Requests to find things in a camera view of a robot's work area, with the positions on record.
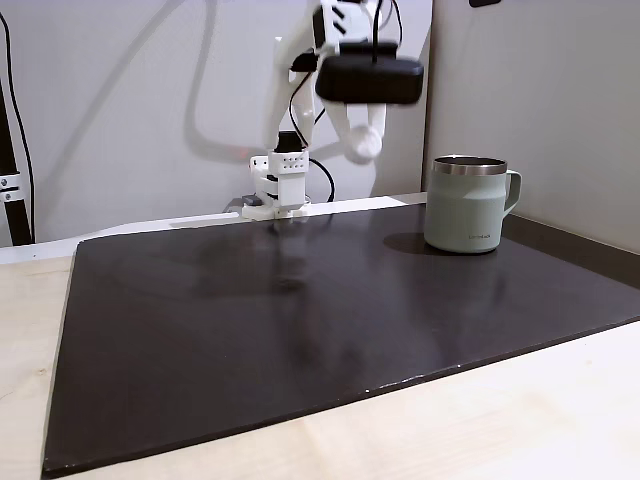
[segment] stainless steel mug rim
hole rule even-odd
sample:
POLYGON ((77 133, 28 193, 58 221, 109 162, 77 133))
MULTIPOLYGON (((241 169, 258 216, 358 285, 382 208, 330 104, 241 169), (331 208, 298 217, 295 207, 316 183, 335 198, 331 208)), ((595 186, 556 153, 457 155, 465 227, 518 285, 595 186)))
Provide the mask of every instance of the stainless steel mug rim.
POLYGON ((507 162, 495 158, 448 155, 433 161, 433 170, 449 175, 501 175, 507 173, 507 162))

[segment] black cable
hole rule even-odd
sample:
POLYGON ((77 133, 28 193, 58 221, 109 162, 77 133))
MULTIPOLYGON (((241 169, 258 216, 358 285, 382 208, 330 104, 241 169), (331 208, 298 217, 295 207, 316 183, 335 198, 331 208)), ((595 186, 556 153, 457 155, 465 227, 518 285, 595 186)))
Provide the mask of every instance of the black cable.
POLYGON ((396 9, 396 17, 398 18, 398 27, 400 28, 400 40, 398 41, 398 48, 402 45, 402 20, 400 19, 400 8, 398 7, 397 0, 391 0, 393 7, 396 9))
POLYGON ((384 0, 378 0, 376 14, 373 17, 373 52, 371 53, 371 61, 373 63, 376 63, 378 61, 378 30, 380 22, 380 9, 382 8, 383 1, 384 0))
MULTIPOLYGON (((302 82, 300 82, 300 85, 298 85, 296 87, 296 89, 293 91, 293 93, 291 94, 291 98, 289 99, 289 117, 291 117, 291 123, 293 123, 293 128, 295 128, 296 133, 298 134, 298 136, 300 137, 300 140, 304 144, 303 148, 307 148, 309 146, 309 142, 307 142, 307 139, 304 138, 304 135, 302 134, 302 132, 298 128, 298 124, 296 123, 295 118, 293 118, 293 112, 291 110, 291 106, 293 104, 293 97, 296 96, 296 93, 298 93, 300 91, 300 89, 305 84, 305 82, 307 80, 309 80, 309 77, 311 76, 312 73, 313 72, 307 73, 307 75, 302 79, 302 82)), ((316 117, 316 119, 314 121, 314 125, 316 123, 318 123, 318 120, 320 120, 320 118, 322 118, 322 115, 324 115, 324 112, 325 112, 325 109, 323 109, 322 112, 320 112, 320 115, 318 115, 316 117)), ((327 167, 322 165, 319 161, 317 161, 317 160, 315 160, 313 158, 310 158, 309 161, 311 163, 313 163, 314 165, 317 165, 318 168, 320 168, 320 170, 322 170, 324 172, 324 174, 327 176, 327 178, 329 179, 329 184, 331 185, 331 193, 329 194, 329 198, 327 199, 327 202, 333 202, 333 199, 336 196, 336 185, 335 185, 335 183, 333 183, 333 177, 331 176, 331 173, 329 172, 329 170, 327 170, 327 167)))
POLYGON ((311 163, 313 163, 314 165, 316 165, 318 168, 320 168, 320 170, 322 170, 324 172, 324 174, 327 176, 327 178, 329 179, 329 183, 331 184, 331 193, 329 194, 329 198, 327 199, 327 203, 333 202, 333 199, 336 196, 336 185, 333 183, 333 177, 331 176, 331 173, 329 173, 329 170, 327 170, 327 167, 322 165, 316 159, 310 158, 309 161, 311 163))
POLYGON ((291 123, 293 123, 293 128, 296 129, 296 133, 298 134, 298 137, 300 137, 300 140, 302 141, 302 143, 304 144, 304 148, 309 146, 309 142, 307 142, 307 139, 304 138, 304 135, 302 135, 302 132, 300 131, 300 129, 298 128, 298 124, 296 123, 295 119, 293 118, 293 112, 291 111, 291 105, 293 104, 293 97, 296 96, 296 93, 298 93, 300 91, 300 89, 302 88, 302 86, 306 83, 307 80, 309 80, 309 77, 313 74, 313 72, 309 72, 307 73, 307 75, 302 79, 302 81, 300 82, 300 85, 298 85, 296 87, 296 89, 293 91, 293 93, 291 94, 291 98, 289 99, 289 116, 291 117, 291 123))
POLYGON ((320 112, 320 114, 316 117, 316 119, 314 120, 313 124, 316 125, 320 119, 322 118, 322 115, 324 115, 324 112, 326 112, 326 109, 322 109, 322 111, 320 112))
POLYGON ((24 133, 24 125, 22 124, 22 118, 20 117, 20 110, 18 110, 18 102, 16 101, 16 93, 13 88, 13 70, 11 67, 11 36, 9 35, 9 25, 4 18, 4 15, 0 13, 0 20, 4 25, 4 32, 7 45, 7 76, 9 77, 9 91, 11 92, 11 102, 13 103, 13 110, 16 113, 16 119, 18 120, 18 126, 20 127, 20 136, 22 137, 22 145, 24 146, 24 153, 27 157, 27 168, 29 169, 29 184, 31 193, 31 241, 36 243, 36 224, 35 224, 35 188, 33 186, 33 166, 31 165, 31 154, 29 153, 29 146, 27 145, 27 136, 24 133))

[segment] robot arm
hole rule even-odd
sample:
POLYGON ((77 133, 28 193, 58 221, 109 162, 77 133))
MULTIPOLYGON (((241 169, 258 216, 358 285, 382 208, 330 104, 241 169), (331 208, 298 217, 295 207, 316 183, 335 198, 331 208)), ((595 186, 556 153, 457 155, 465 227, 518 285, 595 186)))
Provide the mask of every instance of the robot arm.
POLYGON ((315 91, 352 160, 370 160, 382 150, 386 105, 411 104, 422 91, 424 68, 397 59, 395 43, 371 42, 380 0, 320 0, 287 38, 276 38, 274 69, 263 124, 268 155, 253 157, 256 194, 247 197, 243 215, 267 219, 304 215, 305 174, 315 121, 315 91), (349 104, 365 104, 366 125, 352 127, 349 104), (296 132, 280 131, 292 108, 296 132))

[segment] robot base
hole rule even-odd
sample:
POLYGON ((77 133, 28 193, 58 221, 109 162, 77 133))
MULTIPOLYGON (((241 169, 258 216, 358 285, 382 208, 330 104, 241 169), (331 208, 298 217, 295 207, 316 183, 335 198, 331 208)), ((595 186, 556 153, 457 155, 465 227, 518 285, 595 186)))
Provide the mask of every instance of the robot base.
POLYGON ((310 215, 308 203, 296 210, 282 210, 280 208, 261 205, 259 207, 242 207, 242 216, 249 220, 273 220, 277 218, 308 217, 310 215))

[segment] mug handle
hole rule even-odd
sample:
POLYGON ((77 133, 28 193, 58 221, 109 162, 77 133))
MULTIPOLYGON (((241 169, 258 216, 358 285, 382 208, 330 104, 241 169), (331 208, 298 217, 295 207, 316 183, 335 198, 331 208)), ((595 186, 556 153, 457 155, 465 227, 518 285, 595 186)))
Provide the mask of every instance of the mug handle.
POLYGON ((520 190, 522 189, 522 175, 513 170, 507 170, 507 175, 511 177, 511 186, 509 187, 509 197, 504 205, 503 218, 511 213, 513 207, 515 207, 518 200, 520 200, 520 190))

